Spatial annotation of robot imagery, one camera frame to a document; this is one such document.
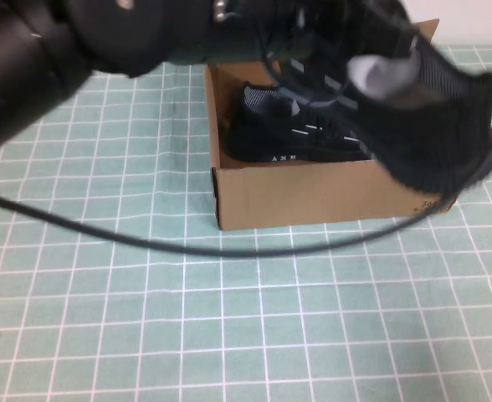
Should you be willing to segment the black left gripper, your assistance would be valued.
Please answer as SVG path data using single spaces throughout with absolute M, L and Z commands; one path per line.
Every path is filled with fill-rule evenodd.
M 411 54 L 418 41 L 400 1 L 213 1 L 212 14 L 243 25 L 261 54 Z

